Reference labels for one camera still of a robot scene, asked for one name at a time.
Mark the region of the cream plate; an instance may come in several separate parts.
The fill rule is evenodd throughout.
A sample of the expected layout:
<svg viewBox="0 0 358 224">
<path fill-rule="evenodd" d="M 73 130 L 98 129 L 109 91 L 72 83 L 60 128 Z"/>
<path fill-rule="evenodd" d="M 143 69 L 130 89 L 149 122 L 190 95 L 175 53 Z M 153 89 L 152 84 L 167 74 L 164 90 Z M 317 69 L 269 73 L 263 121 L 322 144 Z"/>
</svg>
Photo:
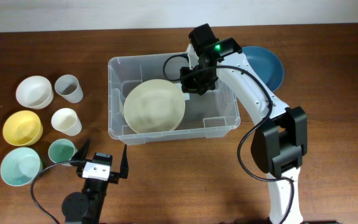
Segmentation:
<svg viewBox="0 0 358 224">
<path fill-rule="evenodd" d="M 173 131 L 183 121 L 185 99 L 182 94 L 159 91 L 131 95 L 124 105 L 124 117 L 136 133 Z"/>
</svg>

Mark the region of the mint green bowl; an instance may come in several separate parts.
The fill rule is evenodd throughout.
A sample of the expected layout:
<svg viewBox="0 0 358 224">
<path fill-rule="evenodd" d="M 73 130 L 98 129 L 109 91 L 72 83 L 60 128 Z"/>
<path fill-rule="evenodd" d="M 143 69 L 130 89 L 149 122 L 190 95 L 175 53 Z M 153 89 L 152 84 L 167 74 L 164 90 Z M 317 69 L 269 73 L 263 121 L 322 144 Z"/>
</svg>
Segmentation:
<svg viewBox="0 0 358 224">
<path fill-rule="evenodd" d="M 19 147 L 9 152 L 1 162 L 0 175 L 10 186 L 30 184 L 43 169 L 40 156 L 29 147 Z"/>
</svg>

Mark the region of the dark blue plate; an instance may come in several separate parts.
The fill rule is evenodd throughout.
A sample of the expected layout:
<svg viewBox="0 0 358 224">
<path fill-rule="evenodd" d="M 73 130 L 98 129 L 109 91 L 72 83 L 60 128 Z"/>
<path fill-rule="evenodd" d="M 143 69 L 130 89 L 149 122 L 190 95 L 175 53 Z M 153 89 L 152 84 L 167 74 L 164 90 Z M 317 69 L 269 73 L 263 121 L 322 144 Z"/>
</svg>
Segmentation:
<svg viewBox="0 0 358 224">
<path fill-rule="evenodd" d="M 270 91 L 276 91 L 283 82 L 284 69 L 280 59 L 269 49 L 259 46 L 242 48 L 247 60 Z"/>
</svg>

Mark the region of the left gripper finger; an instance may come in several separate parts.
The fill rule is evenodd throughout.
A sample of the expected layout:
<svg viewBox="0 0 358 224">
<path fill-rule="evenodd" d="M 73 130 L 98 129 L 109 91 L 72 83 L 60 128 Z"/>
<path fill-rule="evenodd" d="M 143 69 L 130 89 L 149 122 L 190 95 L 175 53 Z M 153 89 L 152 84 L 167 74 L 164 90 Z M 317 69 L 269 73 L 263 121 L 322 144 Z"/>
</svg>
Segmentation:
<svg viewBox="0 0 358 224">
<path fill-rule="evenodd" d="M 79 163 L 84 162 L 86 160 L 86 155 L 89 150 L 91 139 L 88 138 L 84 145 L 81 147 L 79 151 L 77 151 L 73 157 L 70 159 L 70 164 L 72 166 L 77 166 Z"/>
<path fill-rule="evenodd" d="M 120 164 L 120 172 L 119 172 L 119 177 L 121 179 L 127 179 L 129 175 L 129 163 L 127 160 L 127 145 L 124 145 L 124 150 L 122 153 L 122 159 L 121 159 L 121 164 Z"/>
</svg>

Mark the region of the yellow bowl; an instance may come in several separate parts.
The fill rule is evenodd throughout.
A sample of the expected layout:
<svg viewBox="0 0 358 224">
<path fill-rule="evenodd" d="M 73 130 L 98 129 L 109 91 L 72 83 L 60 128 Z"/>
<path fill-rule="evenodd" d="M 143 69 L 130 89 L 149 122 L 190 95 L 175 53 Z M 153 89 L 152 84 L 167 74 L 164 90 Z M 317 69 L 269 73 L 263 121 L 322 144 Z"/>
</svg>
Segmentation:
<svg viewBox="0 0 358 224">
<path fill-rule="evenodd" d="M 33 111 L 22 110 L 12 114 L 4 123 L 2 135 L 13 146 L 35 144 L 43 134 L 43 125 Z"/>
</svg>

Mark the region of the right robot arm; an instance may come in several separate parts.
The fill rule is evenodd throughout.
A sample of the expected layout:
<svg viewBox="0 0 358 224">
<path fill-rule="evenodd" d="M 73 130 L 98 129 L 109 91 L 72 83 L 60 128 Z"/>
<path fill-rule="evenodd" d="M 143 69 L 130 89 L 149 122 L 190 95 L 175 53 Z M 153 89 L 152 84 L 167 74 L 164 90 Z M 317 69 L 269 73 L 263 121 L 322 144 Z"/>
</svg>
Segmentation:
<svg viewBox="0 0 358 224">
<path fill-rule="evenodd" d="M 248 63 L 233 39 L 219 40 L 208 24 L 189 33 L 185 57 L 189 66 L 180 70 L 182 90 L 203 95 L 225 84 L 241 102 L 254 127 L 241 139 L 252 136 L 250 151 L 268 183 L 271 223 L 302 223 L 298 177 L 307 153 L 307 115 L 301 107 L 291 108 L 266 86 Z"/>
</svg>

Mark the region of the clear plastic storage container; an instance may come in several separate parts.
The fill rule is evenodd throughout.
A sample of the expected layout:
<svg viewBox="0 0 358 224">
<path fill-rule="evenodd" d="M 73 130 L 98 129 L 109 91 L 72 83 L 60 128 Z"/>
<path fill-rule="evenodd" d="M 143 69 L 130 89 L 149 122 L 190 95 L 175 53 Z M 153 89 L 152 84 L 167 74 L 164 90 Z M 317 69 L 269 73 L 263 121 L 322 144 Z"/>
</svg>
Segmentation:
<svg viewBox="0 0 358 224">
<path fill-rule="evenodd" d="M 173 131 L 137 134 L 124 119 L 128 94 L 148 80 L 163 79 L 163 63 L 173 54 L 114 57 L 108 62 L 108 133 L 127 145 L 191 138 L 219 138 L 236 129 L 241 118 L 235 94 L 220 81 L 216 89 L 185 101 L 183 121 Z"/>
</svg>

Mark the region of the beige plate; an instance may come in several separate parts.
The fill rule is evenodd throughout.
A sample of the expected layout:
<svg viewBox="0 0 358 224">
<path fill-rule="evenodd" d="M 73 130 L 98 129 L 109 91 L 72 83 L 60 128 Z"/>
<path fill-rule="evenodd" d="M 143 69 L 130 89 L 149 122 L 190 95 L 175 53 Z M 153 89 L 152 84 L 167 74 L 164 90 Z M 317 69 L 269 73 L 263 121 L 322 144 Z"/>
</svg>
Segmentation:
<svg viewBox="0 0 358 224">
<path fill-rule="evenodd" d="M 185 95 L 172 82 L 153 79 L 141 83 L 127 96 L 124 118 L 136 133 L 173 131 L 185 115 Z"/>
</svg>

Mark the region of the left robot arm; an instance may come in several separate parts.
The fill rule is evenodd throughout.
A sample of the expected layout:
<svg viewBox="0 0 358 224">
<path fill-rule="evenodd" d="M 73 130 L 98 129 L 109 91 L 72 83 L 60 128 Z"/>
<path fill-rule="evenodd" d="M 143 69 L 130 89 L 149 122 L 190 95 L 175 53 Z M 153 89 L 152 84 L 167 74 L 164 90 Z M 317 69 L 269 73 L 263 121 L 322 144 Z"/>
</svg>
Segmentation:
<svg viewBox="0 0 358 224">
<path fill-rule="evenodd" d="M 65 223 L 98 223 L 109 184 L 118 184 L 120 179 L 127 179 L 129 164 L 127 147 L 124 147 L 120 171 L 111 171 L 112 156 L 97 152 L 91 160 L 86 158 L 91 140 L 70 159 L 76 167 L 76 174 L 85 180 L 80 192 L 73 192 L 65 197 L 62 213 Z"/>
</svg>

